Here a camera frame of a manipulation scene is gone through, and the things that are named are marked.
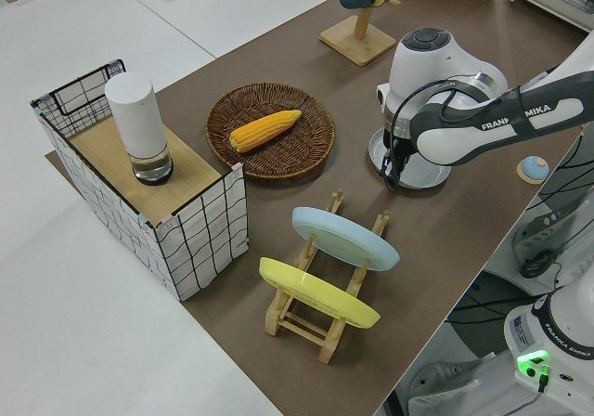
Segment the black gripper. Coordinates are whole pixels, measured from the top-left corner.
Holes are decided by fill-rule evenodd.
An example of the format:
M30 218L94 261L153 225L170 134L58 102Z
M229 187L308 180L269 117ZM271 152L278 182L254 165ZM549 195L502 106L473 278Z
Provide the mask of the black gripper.
M400 178L412 154L416 149L412 143L409 132L410 119L398 117L394 119L394 150L393 175Z

